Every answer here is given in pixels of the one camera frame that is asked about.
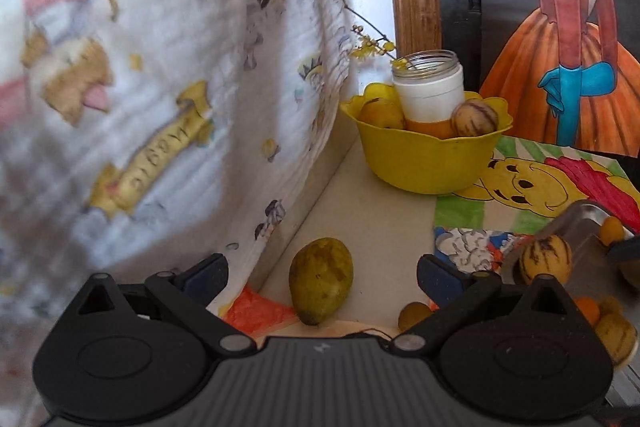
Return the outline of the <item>green yellow mango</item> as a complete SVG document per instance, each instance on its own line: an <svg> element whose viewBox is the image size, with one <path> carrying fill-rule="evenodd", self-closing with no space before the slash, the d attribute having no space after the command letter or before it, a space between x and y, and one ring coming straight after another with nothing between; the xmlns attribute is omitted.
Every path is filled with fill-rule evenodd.
<svg viewBox="0 0 640 427"><path fill-rule="evenodd" d="M354 264L346 245L333 237L315 239L293 258L288 272L292 305L299 320L319 325L344 305Z"/></svg>

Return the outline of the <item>striped yellow pepino melon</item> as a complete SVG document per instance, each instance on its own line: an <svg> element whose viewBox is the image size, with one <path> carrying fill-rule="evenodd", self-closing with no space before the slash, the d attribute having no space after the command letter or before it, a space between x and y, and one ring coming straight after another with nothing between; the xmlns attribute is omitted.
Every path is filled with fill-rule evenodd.
<svg viewBox="0 0 640 427"><path fill-rule="evenodd" d="M639 347L637 329L623 315L609 313L600 318L594 329L616 369L626 366Z"/></svg>

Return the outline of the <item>small brown fruit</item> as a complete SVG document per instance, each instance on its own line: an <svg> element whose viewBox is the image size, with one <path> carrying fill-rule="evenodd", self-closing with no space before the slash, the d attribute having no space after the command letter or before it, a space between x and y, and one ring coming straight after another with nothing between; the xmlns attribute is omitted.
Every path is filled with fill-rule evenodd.
<svg viewBox="0 0 640 427"><path fill-rule="evenodd" d="M397 319L397 326L401 332L408 331L411 327L416 326L423 320L427 319L433 314L433 311L425 303L408 303L405 305Z"/></svg>

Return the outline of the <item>striped pepino melon on tray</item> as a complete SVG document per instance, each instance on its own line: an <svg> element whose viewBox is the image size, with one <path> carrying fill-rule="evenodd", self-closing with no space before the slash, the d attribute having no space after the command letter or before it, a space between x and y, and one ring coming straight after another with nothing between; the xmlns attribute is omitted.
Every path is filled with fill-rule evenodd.
<svg viewBox="0 0 640 427"><path fill-rule="evenodd" d="M559 235L530 242L518 260L521 276L527 285L538 275L547 274L565 285L573 271L573 251Z"/></svg>

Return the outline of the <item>yellow plastic bowl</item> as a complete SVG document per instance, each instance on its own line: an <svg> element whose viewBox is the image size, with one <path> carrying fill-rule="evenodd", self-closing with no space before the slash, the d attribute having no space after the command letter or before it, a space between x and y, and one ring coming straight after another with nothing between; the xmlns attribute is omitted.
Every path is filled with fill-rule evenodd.
<svg viewBox="0 0 640 427"><path fill-rule="evenodd" d="M492 133L442 140L410 130L384 129L359 120L364 103L374 98L399 102L394 87L374 82L363 94L342 102L340 109L356 124L364 160L375 176L411 193L446 195L472 186L488 166L501 135L513 127L506 100L491 96L485 103L498 116L498 129Z"/></svg>

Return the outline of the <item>small orange tangerine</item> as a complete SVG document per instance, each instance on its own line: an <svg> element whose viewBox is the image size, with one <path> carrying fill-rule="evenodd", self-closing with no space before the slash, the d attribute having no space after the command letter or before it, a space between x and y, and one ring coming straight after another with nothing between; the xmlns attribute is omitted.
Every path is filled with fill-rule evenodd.
<svg viewBox="0 0 640 427"><path fill-rule="evenodd" d="M601 318L601 310L596 299L578 297L574 300L574 303L591 326L598 324Z"/></svg>

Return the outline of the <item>Winnie the Pooh drawing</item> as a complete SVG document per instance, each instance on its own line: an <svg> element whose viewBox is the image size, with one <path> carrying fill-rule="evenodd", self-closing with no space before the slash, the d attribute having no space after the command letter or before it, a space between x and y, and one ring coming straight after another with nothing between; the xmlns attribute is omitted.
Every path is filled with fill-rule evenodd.
<svg viewBox="0 0 640 427"><path fill-rule="evenodd" d="M434 225L534 234L586 199L639 231L639 191L616 160L504 136L480 179L436 199Z"/></svg>

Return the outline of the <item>small yellow-brown fruit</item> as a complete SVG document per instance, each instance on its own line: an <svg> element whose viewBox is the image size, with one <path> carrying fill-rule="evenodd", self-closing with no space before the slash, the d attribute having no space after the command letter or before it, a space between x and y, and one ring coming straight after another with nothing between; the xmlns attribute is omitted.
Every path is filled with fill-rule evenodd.
<svg viewBox="0 0 640 427"><path fill-rule="evenodd" d="M620 300L616 299L613 296L604 297L600 301L599 307L600 307L600 312L601 312L602 317L604 317L605 315L608 315L608 314L623 314L624 313L624 307L620 303Z"/></svg>

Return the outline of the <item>small orange fruit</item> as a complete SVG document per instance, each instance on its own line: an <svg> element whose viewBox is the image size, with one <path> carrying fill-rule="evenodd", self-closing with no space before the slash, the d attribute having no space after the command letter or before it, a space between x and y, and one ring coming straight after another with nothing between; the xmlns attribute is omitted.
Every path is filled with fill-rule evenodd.
<svg viewBox="0 0 640 427"><path fill-rule="evenodd" d="M614 216L605 218L600 226L598 237L606 247L623 242L626 239L626 232L622 221Z"/></svg>

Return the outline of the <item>striped pepino in bowl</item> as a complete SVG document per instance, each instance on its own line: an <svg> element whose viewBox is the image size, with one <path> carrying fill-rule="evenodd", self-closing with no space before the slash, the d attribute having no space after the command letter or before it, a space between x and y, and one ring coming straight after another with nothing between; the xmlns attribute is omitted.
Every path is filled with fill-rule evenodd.
<svg viewBox="0 0 640 427"><path fill-rule="evenodd" d="M459 136L480 136L498 130L499 117L495 109L482 100L466 100L451 114L451 127Z"/></svg>

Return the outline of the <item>yellow fruit in bowl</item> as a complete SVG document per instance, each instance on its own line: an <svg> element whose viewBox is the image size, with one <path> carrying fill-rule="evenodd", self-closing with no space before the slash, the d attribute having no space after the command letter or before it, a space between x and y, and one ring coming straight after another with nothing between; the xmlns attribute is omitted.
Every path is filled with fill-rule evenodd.
<svg viewBox="0 0 640 427"><path fill-rule="evenodd" d="M372 98L363 104L358 119L365 124L383 129L405 129L405 117L401 108L387 98Z"/></svg>

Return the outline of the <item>glass jar with white label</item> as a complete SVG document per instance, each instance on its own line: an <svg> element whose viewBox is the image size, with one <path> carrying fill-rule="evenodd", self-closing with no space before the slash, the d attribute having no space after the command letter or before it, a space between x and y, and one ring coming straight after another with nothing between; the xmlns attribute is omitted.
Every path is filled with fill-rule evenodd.
<svg viewBox="0 0 640 427"><path fill-rule="evenodd" d="M392 74L408 120L424 124L448 120L465 101L463 67L452 51L422 51L398 58Z"/></svg>

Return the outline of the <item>white patterned curtain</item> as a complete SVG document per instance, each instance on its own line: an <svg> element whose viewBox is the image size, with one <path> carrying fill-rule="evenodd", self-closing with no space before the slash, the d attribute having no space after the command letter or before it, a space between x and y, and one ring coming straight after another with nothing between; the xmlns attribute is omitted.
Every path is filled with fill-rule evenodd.
<svg viewBox="0 0 640 427"><path fill-rule="evenodd" d="M326 145L341 0L1 0L1 421L44 410L32 361L94 272L209 254L226 314Z"/></svg>

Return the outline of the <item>girl painting poster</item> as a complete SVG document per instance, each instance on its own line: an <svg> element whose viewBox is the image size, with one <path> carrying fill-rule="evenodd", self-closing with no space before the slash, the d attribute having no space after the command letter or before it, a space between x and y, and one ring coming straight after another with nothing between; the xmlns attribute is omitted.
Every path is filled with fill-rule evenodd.
<svg viewBox="0 0 640 427"><path fill-rule="evenodd" d="M538 0L480 93L506 99L519 138L639 153L639 61L618 40L614 0Z"/></svg>

